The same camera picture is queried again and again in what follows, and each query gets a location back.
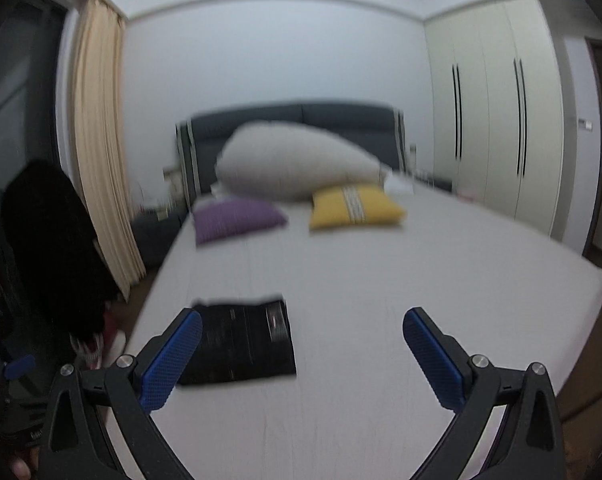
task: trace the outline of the door frame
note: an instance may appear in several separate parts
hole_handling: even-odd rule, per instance
[[[602,202],[602,88],[601,80],[598,76],[598,65],[596,64],[596,57],[594,56],[595,50],[602,50],[602,40],[585,38],[585,42],[588,46],[588,52],[590,53],[590,59],[592,61],[592,68],[594,69],[594,79],[596,80],[596,93],[598,95],[598,108],[601,124],[601,155],[598,165],[598,184],[596,186],[596,198],[594,199],[594,211],[592,212],[588,237],[586,238],[585,246],[583,247],[583,256],[585,256],[593,246],[594,232],[596,232],[596,224],[598,223],[598,216],[601,211]]]

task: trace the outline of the pillow stripe trim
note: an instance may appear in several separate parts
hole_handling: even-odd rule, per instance
[[[401,121],[399,118],[399,110],[395,108],[395,141],[396,141],[396,153],[399,156],[399,171],[405,173],[405,165],[403,163],[404,153],[401,149]]]
[[[363,209],[361,196],[356,187],[347,186],[343,188],[343,201],[348,209],[350,222],[353,224],[361,224],[366,221],[366,212]]]

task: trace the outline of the black booklet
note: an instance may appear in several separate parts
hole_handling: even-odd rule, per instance
[[[259,304],[198,303],[203,335],[179,384],[225,383],[296,375],[283,298]]]

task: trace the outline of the gray upholstered headboard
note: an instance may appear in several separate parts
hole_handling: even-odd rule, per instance
[[[404,171],[403,115],[394,108],[348,102],[233,108],[177,124],[177,146],[188,205],[198,194],[209,192],[216,182],[217,156],[233,132],[242,124],[258,120],[288,121],[330,130],[361,146],[393,170]]]

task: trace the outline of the white bedsheet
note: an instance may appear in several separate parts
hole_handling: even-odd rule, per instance
[[[281,293],[297,362],[295,378],[178,386],[153,413],[194,478],[409,478],[452,418],[403,340],[415,305],[468,354],[520,369],[543,362],[561,388],[602,304],[601,270],[481,206],[424,187],[398,202],[408,215],[396,228],[310,234],[311,206],[285,205],[289,227],[199,249],[185,222],[128,352],[197,298]],[[142,478],[113,417],[108,431],[128,474]]]

